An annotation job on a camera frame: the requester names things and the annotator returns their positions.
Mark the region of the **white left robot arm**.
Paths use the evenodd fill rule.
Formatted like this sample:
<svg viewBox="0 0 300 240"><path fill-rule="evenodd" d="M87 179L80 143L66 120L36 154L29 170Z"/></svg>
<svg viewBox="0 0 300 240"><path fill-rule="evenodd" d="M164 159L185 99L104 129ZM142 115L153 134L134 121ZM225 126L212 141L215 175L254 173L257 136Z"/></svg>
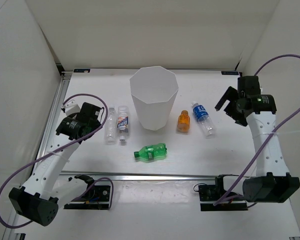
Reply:
<svg viewBox="0 0 300 240"><path fill-rule="evenodd" d="M84 102L78 112L67 112L56 128L50 147L51 156L40 161L33 174L20 187L14 187L8 197L15 211L42 226L48 226L59 208L79 198L90 200L95 194L92 177L79 174L69 178L61 187L55 183L71 155L82 143L81 137L90 134L101 123L101 107Z"/></svg>

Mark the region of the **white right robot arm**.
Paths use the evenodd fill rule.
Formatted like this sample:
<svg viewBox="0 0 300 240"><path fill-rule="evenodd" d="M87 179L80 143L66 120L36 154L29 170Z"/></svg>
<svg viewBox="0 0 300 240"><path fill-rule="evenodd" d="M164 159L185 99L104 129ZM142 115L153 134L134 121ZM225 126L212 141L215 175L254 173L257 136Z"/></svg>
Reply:
<svg viewBox="0 0 300 240"><path fill-rule="evenodd" d="M255 155L230 185L222 182L215 186L218 205L228 199L236 186L241 185L244 200L249 203L284 203L300 187L284 161L279 138L281 124L276 123L277 107L272 95L262 94L257 76L240 76L237 88L229 87L215 109L224 103L225 113L236 124L249 127Z"/></svg>

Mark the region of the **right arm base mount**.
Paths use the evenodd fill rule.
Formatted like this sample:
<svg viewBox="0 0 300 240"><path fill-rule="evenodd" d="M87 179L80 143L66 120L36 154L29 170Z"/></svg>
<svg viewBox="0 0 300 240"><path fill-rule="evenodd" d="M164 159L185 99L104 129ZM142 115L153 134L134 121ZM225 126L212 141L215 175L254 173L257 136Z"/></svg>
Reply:
<svg viewBox="0 0 300 240"><path fill-rule="evenodd" d="M213 202L222 197L226 190L224 189L224 177L227 175L218 175L214 183L197 183L193 186L193 191L199 194L201 212L234 212L247 211L248 206L244 202L242 194L230 192L226 197L228 199L214 206Z"/></svg>

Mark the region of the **clear bottle white-blue label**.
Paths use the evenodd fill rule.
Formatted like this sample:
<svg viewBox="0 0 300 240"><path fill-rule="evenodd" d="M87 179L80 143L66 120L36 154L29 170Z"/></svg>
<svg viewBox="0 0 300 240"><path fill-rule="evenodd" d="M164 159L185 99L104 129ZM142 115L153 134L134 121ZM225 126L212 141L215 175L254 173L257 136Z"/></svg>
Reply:
<svg viewBox="0 0 300 240"><path fill-rule="evenodd" d="M118 107L117 112L117 136L121 145L127 144L129 133L129 108L122 105Z"/></svg>

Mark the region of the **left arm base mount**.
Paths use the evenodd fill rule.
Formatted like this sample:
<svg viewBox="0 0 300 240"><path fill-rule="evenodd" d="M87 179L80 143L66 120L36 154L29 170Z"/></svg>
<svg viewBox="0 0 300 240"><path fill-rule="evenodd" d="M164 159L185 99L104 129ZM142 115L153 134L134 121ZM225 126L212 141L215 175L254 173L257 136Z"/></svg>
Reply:
<svg viewBox="0 0 300 240"><path fill-rule="evenodd" d="M85 174L78 174L74 179L86 184L86 191L64 205L65 210L110 210L113 203L114 183L108 177L97 180Z"/></svg>

